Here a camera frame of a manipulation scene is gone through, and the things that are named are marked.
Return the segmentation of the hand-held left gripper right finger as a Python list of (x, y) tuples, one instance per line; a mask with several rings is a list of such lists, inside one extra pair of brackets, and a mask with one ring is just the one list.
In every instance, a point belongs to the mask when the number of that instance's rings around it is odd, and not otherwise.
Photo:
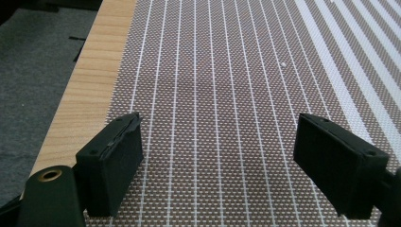
[(293, 158), (339, 215), (371, 216), (374, 185), (389, 162), (386, 152), (326, 118), (302, 113)]

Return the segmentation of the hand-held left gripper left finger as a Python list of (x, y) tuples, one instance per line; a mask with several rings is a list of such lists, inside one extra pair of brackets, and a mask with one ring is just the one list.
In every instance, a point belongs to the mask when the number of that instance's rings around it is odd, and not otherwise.
[(75, 170), (86, 185), (91, 217), (115, 217), (144, 159), (139, 113), (110, 122), (77, 154)]

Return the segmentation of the brown white striped woven placemat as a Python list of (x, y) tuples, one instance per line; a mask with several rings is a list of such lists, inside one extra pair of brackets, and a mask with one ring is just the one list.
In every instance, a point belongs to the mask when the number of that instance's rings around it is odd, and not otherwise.
[(137, 0), (108, 116), (132, 112), (144, 159), (89, 227), (376, 227), (339, 216), (293, 145), (315, 114), (401, 166), (401, 0)]

